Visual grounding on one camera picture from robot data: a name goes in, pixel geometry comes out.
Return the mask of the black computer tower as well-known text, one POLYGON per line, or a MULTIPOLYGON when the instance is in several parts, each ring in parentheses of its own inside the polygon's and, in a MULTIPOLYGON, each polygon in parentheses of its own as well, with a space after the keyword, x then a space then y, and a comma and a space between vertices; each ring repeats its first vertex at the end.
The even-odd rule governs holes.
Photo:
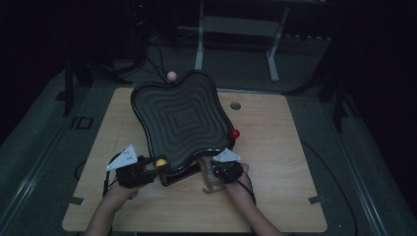
POLYGON ((133 44, 131 49, 132 60, 140 64, 145 60, 149 45, 149 0, 129 0, 132 17, 133 44))

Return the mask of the black tripod stand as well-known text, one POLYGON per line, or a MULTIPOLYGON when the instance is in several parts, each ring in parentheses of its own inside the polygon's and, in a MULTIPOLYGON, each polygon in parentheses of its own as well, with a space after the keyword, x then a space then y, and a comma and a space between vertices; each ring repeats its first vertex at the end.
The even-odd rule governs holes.
POLYGON ((322 85, 318 94, 320 102, 334 100, 332 123, 338 132, 342 131, 341 119, 346 115, 343 103, 347 81, 354 71, 353 52, 345 45, 332 41, 312 78, 304 85, 285 91, 283 95, 296 95, 315 86, 322 85))
POLYGON ((80 86, 90 87, 94 82, 91 72, 99 73, 104 79, 117 84, 131 84, 131 82, 120 78, 115 72, 111 72, 90 57, 81 53, 73 53, 69 56, 64 70, 64 90, 57 95, 57 99, 65 102, 64 117, 70 114, 74 106, 74 78, 77 78, 80 86))

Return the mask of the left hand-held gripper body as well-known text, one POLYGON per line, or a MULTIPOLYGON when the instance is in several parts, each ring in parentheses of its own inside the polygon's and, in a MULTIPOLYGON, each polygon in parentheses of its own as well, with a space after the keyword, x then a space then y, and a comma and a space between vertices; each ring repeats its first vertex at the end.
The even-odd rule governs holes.
POLYGON ((132 145, 115 154, 106 166, 107 173, 115 171, 120 186, 132 189, 152 183, 157 177, 155 169, 148 169, 152 159, 137 155, 132 145))

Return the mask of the black wavy tray stand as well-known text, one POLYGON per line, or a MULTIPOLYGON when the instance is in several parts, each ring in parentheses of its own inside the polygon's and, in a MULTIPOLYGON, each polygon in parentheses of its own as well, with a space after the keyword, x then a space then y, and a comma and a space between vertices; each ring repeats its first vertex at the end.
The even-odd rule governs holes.
POLYGON ((170 165, 159 175, 165 187, 197 173, 197 158, 232 149, 240 136, 212 77, 203 71, 189 71, 172 84, 139 84, 131 93, 131 106, 145 131, 149 154, 165 156, 170 165))

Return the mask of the white metal stand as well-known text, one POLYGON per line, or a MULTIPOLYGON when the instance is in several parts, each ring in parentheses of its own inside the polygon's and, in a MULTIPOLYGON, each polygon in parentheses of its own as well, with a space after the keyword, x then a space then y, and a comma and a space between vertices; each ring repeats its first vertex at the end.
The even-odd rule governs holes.
POLYGON ((204 33, 219 32, 251 36, 265 36, 272 38, 272 46, 266 51, 268 70, 273 83, 279 81, 278 70, 274 55, 282 37, 284 25, 289 13, 289 8, 284 7, 280 19, 275 21, 252 20, 233 17, 220 17, 205 13, 205 0, 200 0, 198 46, 195 59, 196 70, 202 70, 204 64, 204 33))

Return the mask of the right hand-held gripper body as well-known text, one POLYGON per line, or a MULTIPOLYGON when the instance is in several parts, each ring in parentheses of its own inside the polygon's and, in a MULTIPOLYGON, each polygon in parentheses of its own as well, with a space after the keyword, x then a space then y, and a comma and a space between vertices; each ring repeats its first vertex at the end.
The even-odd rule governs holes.
POLYGON ((235 182, 243 174, 240 160, 241 157, 237 153, 225 148, 210 161, 214 176, 225 184, 235 182))

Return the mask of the black rectangular floor marker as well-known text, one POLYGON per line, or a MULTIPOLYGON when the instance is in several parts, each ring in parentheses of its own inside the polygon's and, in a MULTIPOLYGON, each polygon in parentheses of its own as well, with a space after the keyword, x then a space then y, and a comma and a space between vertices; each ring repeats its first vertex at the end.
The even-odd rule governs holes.
POLYGON ((71 129, 87 130, 92 126, 93 119, 90 117, 75 117, 71 129))

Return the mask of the person's left hand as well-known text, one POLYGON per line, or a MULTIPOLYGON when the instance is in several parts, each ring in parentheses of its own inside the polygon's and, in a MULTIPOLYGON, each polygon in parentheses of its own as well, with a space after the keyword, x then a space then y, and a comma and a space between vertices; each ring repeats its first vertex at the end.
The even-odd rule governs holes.
POLYGON ((113 184, 107 190, 104 198, 107 201, 125 203, 127 200, 134 198, 139 192, 139 188, 125 188, 118 183, 113 184))

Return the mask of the person's right hand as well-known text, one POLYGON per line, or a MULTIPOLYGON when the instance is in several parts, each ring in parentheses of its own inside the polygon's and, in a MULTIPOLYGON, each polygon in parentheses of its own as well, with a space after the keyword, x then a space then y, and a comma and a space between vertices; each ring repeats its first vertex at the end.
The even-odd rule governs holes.
POLYGON ((238 197, 250 197, 252 193, 252 184, 248 175, 249 165, 242 163, 243 174, 233 183, 225 185, 226 191, 233 199, 238 197))

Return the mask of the beige fluffy cloth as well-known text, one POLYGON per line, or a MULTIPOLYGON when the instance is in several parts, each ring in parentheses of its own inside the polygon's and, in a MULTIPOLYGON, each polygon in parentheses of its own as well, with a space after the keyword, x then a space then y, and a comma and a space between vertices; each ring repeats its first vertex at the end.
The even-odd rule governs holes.
POLYGON ((201 169, 202 177, 206 187, 203 192, 206 194, 212 194, 215 192, 221 192, 225 190, 223 182, 218 179, 213 173, 213 167, 211 165, 211 158, 208 156, 199 157, 197 163, 201 169))

